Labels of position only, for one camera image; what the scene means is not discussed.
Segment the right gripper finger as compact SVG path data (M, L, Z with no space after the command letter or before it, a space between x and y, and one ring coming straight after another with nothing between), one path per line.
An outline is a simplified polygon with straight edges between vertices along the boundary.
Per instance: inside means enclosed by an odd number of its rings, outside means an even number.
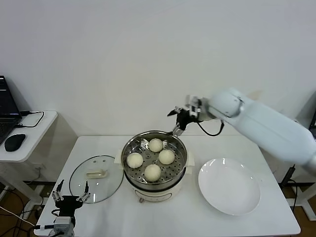
M180 136L185 131L185 126L181 125L180 123L177 123L173 130L171 131L171 134L173 136Z
M177 115L177 114L180 114L181 112L182 112L182 108L180 108L180 107L175 107L173 110L171 110L168 114L167 114L167 116L169 117L169 116L173 116L173 115Z

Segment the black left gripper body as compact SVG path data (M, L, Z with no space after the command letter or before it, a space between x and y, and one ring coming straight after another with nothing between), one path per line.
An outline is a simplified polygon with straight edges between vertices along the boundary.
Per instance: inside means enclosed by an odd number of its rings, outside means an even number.
M55 201L55 206L59 209L59 216L74 217L75 211L83 206L79 196L62 196L62 199Z

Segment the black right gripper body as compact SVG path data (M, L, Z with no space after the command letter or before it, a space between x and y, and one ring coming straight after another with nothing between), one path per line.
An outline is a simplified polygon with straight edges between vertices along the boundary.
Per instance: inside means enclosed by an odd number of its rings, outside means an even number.
M189 111L180 110L176 118L176 127L178 127L180 130L186 130L186 127L189 123L199 122L200 121L196 117L190 115Z

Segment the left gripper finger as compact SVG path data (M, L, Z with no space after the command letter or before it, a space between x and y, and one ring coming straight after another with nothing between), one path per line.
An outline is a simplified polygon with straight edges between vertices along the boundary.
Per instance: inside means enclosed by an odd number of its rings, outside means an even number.
M83 195L76 198L76 200L84 203L90 198L90 196L91 193L89 192L88 181L86 181Z
M52 192L52 197L54 200L61 200L62 199L61 190L62 190L63 183L64 183L64 179L57 185L56 190L54 190Z

